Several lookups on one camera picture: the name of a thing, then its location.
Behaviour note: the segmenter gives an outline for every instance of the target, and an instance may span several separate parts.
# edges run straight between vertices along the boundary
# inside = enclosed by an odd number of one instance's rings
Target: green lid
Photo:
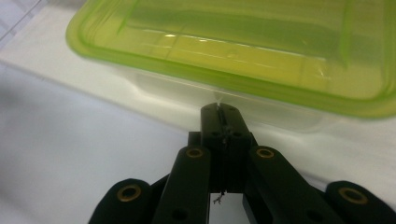
[[[88,0],[93,58],[359,117],[396,113],[394,0]]]

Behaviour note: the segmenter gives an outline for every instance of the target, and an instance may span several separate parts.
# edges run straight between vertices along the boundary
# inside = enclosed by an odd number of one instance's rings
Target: metal grommet
[[[263,159],[271,159],[275,156],[274,152],[268,148],[258,148],[256,153],[259,157]]]
[[[123,203],[128,203],[138,198],[141,193],[142,189],[138,185],[132,184],[120,189],[117,192],[117,198]]]
[[[200,148],[189,148],[186,152],[187,156],[190,158],[200,158],[204,155],[204,152]]]
[[[367,204],[369,200],[360,191],[352,188],[340,188],[338,193],[350,203]]]

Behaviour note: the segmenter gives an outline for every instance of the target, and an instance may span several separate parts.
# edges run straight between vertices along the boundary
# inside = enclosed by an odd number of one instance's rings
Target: green plastic lid
[[[359,117],[396,114],[394,0],[89,0],[76,52]]]

